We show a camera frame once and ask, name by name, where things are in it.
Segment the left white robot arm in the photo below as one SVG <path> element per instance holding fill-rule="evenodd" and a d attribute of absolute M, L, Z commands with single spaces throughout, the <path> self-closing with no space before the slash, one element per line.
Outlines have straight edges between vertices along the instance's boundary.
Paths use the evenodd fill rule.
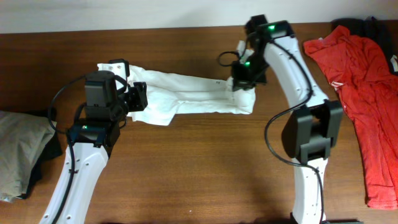
<path fill-rule="evenodd" d="M 126 125 L 127 114 L 147 106 L 147 85 L 86 81 L 86 101 L 64 133 L 65 160 L 41 223 L 84 223 L 96 183 Z"/>

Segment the white printed t-shirt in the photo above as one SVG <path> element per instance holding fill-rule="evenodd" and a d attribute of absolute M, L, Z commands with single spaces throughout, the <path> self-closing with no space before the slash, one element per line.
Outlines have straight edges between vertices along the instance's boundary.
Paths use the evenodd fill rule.
<path fill-rule="evenodd" d="M 251 114 L 256 101 L 255 89 L 233 91 L 233 78 L 215 80 L 176 73 L 163 73 L 122 63 L 99 63 L 99 70 L 113 72 L 128 84 L 147 84 L 148 105 L 144 111 L 130 112 L 133 121 L 168 126 L 176 114 L 232 113 Z"/>

